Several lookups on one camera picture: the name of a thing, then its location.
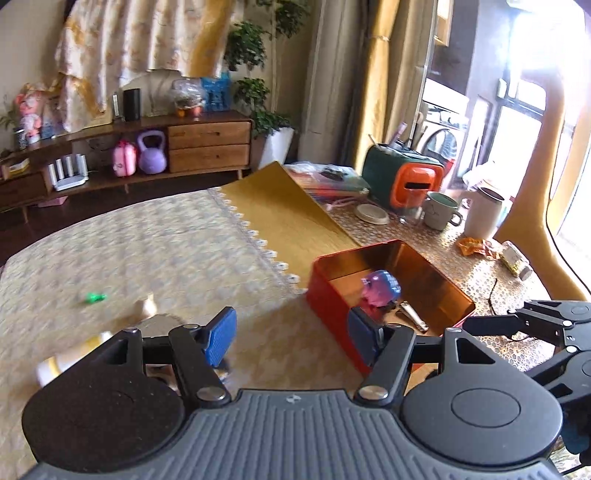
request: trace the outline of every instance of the open red tin box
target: open red tin box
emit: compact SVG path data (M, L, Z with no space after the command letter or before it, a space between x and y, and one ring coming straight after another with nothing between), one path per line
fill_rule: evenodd
M390 317L385 320L408 325L418 335L442 335L446 327L461 323L476 307L470 297L402 240L318 257L312 266L307 301L363 374L369 368L349 339L347 315L349 309L362 303L361 278L381 269L396 277L402 288L401 301L409 302L429 330L421 334L402 313L388 313Z

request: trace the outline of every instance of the coaster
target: coaster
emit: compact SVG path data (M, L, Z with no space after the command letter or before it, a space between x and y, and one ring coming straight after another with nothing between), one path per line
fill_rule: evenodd
M357 205L355 215L361 218L364 222L371 223L372 225L387 225L390 222L390 217L386 210L370 203Z

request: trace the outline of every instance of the kettlebell handle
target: kettlebell handle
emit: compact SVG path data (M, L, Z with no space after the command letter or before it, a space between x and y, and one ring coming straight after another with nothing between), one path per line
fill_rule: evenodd
M147 150L146 146L144 145L144 138L146 137L160 137L161 142L158 149L161 152L164 152L164 147L166 145L166 135L164 134L164 132L160 130L148 130L147 132L140 133L140 135L138 136L138 146L139 150L142 152Z

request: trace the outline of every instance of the dark wooden floor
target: dark wooden floor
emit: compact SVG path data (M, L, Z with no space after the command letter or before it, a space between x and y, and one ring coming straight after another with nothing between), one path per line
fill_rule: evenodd
M28 223L24 223L21 209L0 213L0 265L37 240L87 218L145 200L195 192L235 180L236 172L228 171L132 184L128 194L123 187L81 193L68 198L61 206L29 207Z

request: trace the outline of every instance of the white router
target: white router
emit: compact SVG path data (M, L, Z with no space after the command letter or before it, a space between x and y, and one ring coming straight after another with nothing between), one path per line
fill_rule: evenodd
M88 167L86 166L86 155L76 154L76 175L74 175L74 168L72 159L69 155L66 156L66 169L68 176L64 175L64 168L61 164L61 158L58 158L54 163L49 164L49 176L51 184L57 192L62 190L79 187L88 181Z

